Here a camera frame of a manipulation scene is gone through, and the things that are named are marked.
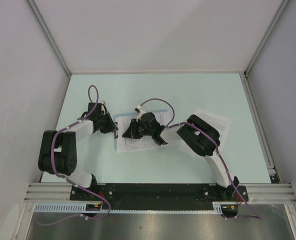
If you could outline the metal folder clip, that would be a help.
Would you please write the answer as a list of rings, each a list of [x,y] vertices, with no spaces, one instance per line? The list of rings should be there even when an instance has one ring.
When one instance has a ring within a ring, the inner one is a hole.
[[[113,132],[113,136],[114,136],[114,139],[117,139],[118,138],[118,129],[115,129],[114,132]]]

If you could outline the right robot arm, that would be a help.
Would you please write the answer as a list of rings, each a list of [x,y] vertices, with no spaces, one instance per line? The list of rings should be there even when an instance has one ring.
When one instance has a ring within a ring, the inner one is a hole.
[[[181,123],[171,126],[160,124],[154,113],[147,112],[132,119],[123,138],[141,139],[149,136],[158,146],[165,146],[182,140],[198,156],[204,157],[215,175],[219,196],[230,201],[239,193],[238,178],[230,173],[220,153],[220,133],[195,114]]]

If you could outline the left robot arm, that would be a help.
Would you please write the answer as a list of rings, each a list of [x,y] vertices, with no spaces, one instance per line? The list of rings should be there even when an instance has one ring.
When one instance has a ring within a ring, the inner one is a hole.
[[[81,188],[81,194],[88,200],[98,196],[99,187],[96,177],[78,167],[77,143],[96,133],[113,133],[118,127],[112,120],[104,101],[90,102],[73,126],[63,131],[46,130],[43,133],[38,157],[38,168],[51,175],[59,175],[64,180]]]

